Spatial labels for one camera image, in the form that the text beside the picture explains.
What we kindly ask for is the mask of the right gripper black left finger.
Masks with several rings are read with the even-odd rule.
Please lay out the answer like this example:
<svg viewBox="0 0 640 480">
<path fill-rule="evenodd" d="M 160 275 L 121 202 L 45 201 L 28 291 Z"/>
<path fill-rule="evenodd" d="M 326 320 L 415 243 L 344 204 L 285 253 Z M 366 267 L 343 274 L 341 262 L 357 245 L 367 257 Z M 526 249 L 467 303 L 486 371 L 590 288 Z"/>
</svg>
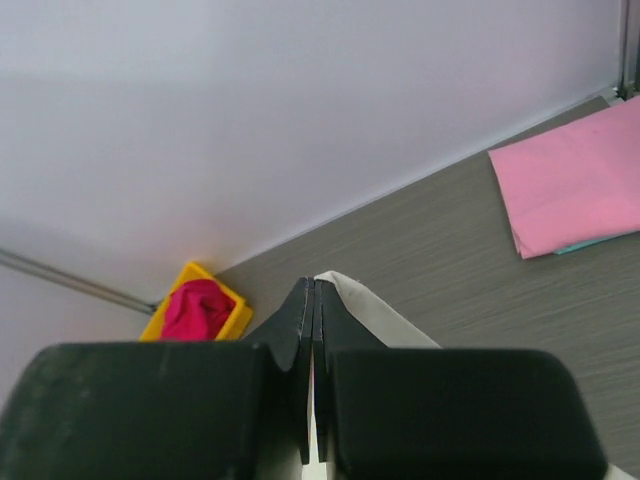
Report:
<svg viewBox="0 0 640 480">
<path fill-rule="evenodd" d="M 298 479 L 313 282 L 238 341 L 59 343 L 1 413 L 5 479 Z"/>
</svg>

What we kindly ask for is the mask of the magenta t shirt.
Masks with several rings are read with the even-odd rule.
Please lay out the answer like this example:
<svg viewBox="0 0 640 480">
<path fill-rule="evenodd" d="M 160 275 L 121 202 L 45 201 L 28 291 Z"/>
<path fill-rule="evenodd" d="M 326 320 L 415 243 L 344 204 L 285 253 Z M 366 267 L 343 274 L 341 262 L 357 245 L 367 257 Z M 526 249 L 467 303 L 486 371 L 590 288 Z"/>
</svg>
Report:
<svg viewBox="0 0 640 480">
<path fill-rule="evenodd" d="M 161 340 L 214 340 L 236 302 L 213 280 L 182 284 L 171 296 L 164 315 Z"/>
</svg>

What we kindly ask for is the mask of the yellow plastic bin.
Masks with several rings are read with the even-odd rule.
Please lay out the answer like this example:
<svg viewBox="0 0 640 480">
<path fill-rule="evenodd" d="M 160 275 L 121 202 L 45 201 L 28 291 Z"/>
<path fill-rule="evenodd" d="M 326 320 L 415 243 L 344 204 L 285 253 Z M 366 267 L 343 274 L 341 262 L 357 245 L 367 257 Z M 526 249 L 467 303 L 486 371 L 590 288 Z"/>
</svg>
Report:
<svg viewBox="0 0 640 480">
<path fill-rule="evenodd" d="M 216 279 L 211 273 L 195 262 L 187 263 L 181 273 L 174 281 L 167 296 L 160 302 L 156 311 L 152 314 L 147 326 L 143 330 L 140 336 L 142 341 L 159 341 L 160 334 L 164 325 L 164 315 L 167 310 L 170 296 L 184 283 L 199 280 L 209 279 L 215 281 L 222 291 L 232 298 L 235 302 L 235 308 L 231 315 L 222 327 L 214 340 L 237 340 L 243 334 L 247 327 L 249 320 L 253 315 L 253 310 L 247 305 L 246 300 L 238 293 L 231 290 L 228 286 Z"/>
</svg>

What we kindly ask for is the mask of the folded teal t shirt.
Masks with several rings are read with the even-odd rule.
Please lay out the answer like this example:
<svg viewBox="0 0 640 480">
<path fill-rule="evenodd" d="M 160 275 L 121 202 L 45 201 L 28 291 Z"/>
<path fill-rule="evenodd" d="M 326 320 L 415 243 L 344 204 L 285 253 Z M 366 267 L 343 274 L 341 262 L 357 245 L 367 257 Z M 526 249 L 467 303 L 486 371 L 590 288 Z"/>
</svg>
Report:
<svg viewBox="0 0 640 480">
<path fill-rule="evenodd" d="M 573 245 L 569 245 L 567 247 L 563 247 L 559 250 L 554 251 L 553 253 L 555 255 L 564 255 L 564 254 L 568 254 L 568 253 L 572 253 L 599 243 L 603 243 L 606 241 L 610 241 L 619 237 L 623 237 L 629 235 L 629 233 L 622 233 L 622 234 L 617 234 L 617 235 L 613 235 L 613 236 L 607 236 L 607 237 L 602 237 L 602 238 L 597 238 L 597 239 L 593 239 L 593 240 L 587 240 L 587 241 L 583 241 L 583 242 L 579 242 Z"/>
</svg>

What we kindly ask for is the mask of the folded pink t shirt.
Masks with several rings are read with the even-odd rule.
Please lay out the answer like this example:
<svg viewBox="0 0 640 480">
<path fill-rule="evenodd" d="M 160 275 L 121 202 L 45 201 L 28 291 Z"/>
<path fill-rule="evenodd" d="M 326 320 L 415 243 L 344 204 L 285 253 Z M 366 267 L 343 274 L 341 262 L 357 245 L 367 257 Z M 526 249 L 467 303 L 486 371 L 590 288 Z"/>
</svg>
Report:
<svg viewBox="0 0 640 480">
<path fill-rule="evenodd" d="M 489 156 L 524 259 L 639 229 L 637 98 Z"/>
</svg>

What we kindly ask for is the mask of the left aluminium frame post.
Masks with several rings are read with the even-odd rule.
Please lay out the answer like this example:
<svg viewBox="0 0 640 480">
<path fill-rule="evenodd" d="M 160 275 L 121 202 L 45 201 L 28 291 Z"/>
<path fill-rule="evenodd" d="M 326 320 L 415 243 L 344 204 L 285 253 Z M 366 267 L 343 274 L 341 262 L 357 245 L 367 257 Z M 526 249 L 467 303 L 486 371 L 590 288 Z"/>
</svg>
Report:
<svg viewBox="0 0 640 480">
<path fill-rule="evenodd" d="M 71 289 L 143 314 L 153 314 L 158 304 L 148 303 L 134 296 L 107 288 L 84 278 L 39 263 L 5 249 L 1 250 L 1 265 L 25 275 Z"/>
</svg>

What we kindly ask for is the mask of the aluminium frame post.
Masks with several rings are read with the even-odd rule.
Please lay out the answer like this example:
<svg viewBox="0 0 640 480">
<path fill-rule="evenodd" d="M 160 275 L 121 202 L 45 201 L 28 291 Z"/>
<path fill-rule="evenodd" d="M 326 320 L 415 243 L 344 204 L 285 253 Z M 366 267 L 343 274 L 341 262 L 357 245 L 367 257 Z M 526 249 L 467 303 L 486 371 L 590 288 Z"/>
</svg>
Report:
<svg viewBox="0 0 640 480">
<path fill-rule="evenodd" d="M 134 296 L 107 288 L 84 278 L 39 263 L 5 249 L 1 250 L 1 265 L 25 275 L 71 289 L 143 314 L 153 314 L 158 304 L 148 303 Z"/>
<path fill-rule="evenodd" d="M 619 39 L 616 84 L 602 94 L 609 106 L 639 95 L 639 0 L 621 2 Z"/>
</svg>

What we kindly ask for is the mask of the right aluminium frame post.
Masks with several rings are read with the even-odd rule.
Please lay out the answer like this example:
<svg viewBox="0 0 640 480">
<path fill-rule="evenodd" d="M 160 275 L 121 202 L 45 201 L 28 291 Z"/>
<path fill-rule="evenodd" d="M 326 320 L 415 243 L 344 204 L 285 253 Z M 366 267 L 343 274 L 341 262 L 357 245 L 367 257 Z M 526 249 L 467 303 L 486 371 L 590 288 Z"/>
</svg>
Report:
<svg viewBox="0 0 640 480">
<path fill-rule="evenodd" d="M 639 0 L 621 2 L 619 39 L 616 84 L 602 94 L 609 106 L 639 95 Z"/>
</svg>

